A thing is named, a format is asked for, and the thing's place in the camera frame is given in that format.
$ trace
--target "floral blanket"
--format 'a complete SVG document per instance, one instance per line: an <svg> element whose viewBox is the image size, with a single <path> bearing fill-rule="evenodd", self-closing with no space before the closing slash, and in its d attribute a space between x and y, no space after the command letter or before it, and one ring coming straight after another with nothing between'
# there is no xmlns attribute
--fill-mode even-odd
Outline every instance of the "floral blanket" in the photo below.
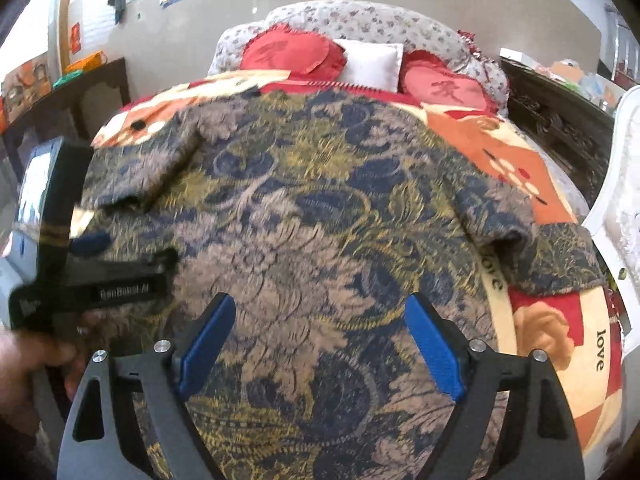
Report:
<svg viewBox="0 0 640 480"><path fill-rule="evenodd" d="M110 312L96 348L148 348L216 292L236 300L234 330L188 404L229 479L415 477L452 409L402 320L417 290L467 337L545 348L565 373L602 329L609 373L589 234L540 157L501 139L496 119L255 84L226 81L157 128L123 112L98 134L109 147L96 151L82 200L95 211L88 229L113 237L108 258L181 255L174 297ZM166 110L160 101L138 110ZM565 389L575 373L561 376ZM577 419L590 415L583 448L603 427L607 377L570 397ZM504 406L499 397L476 476Z"/></svg>

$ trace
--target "handheld controller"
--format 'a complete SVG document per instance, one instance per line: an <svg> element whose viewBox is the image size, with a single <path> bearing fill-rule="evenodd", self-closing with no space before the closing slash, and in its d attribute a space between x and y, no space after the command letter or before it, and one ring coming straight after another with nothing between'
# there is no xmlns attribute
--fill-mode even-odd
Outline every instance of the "handheld controller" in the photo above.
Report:
<svg viewBox="0 0 640 480"><path fill-rule="evenodd" d="M80 202L93 153L90 146L63 137L31 153L10 248L0 258L0 319L11 330L59 332L54 327L60 314L155 300L170 293L178 259L173 249L136 262L69 254L74 206ZM62 374L48 369L34 375L33 385L36 408L57 456L70 409Z"/></svg>

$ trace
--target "blue gripper pad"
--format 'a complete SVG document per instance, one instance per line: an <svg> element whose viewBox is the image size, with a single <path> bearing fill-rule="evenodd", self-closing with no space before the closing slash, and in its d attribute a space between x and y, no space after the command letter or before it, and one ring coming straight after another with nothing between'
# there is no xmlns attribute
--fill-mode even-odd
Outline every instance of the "blue gripper pad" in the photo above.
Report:
<svg viewBox="0 0 640 480"><path fill-rule="evenodd" d="M110 245L111 235L107 231L98 231L69 240L69 252L79 258L91 258L102 254Z"/></svg>
<svg viewBox="0 0 640 480"><path fill-rule="evenodd" d="M235 322L236 303L231 296L225 296L180 361L178 394L183 400L202 389Z"/></svg>
<svg viewBox="0 0 640 480"><path fill-rule="evenodd" d="M414 295L404 304L404 320L436 386L458 402L465 395L458 359Z"/></svg>

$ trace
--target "bedspread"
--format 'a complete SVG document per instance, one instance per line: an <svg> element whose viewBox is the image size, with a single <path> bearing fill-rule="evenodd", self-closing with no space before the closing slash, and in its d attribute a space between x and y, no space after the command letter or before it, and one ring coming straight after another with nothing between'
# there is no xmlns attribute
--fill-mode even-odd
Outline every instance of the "bedspread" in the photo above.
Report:
<svg viewBox="0 0 640 480"><path fill-rule="evenodd" d="M182 259L173 298L111 311L93 345L149 348L228 292L236 326L188 404L226 476L412 478L452 409L402 320L420 290L467 337L544 348L588 450L617 415L609 314L590 237L540 157L469 110L256 88L286 77L183 86L98 134L88 229L111 233L108 258Z"/></svg>

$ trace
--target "pillow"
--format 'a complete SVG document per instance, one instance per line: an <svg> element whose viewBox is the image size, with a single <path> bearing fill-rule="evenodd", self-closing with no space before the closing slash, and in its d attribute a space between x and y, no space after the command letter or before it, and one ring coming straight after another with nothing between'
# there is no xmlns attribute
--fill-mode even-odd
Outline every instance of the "pillow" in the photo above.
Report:
<svg viewBox="0 0 640 480"><path fill-rule="evenodd" d="M364 43L354 40L335 40L344 47L347 66L338 81L369 86L388 92L398 91L402 65L401 43Z"/></svg>
<svg viewBox="0 0 640 480"><path fill-rule="evenodd" d="M321 34L279 23L246 44L240 68L290 70L308 78L333 81L347 63L343 53L341 46Z"/></svg>
<svg viewBox="0 0 640 480"><path fill-rule="evenodd" d="M398 91L402 92L402 80L404 79L404 74L406 74L406 70L409 68L409 65L413 61L429 61L431 64L435 66L439 66L442 68L448 68L447 64L441 60L435 54L432 54L428 50L414 50L413 52L405 52L402 54L402 65L400 67L400 79L398 82Z"/></svg>
<svg viewBox="0 0 640 480"><path fill-rule="evenodd" d="M403 93L423 103L463 106L489 114L497 112L497 106L478 81L431 61L408 63L400 86Z"/></svg>

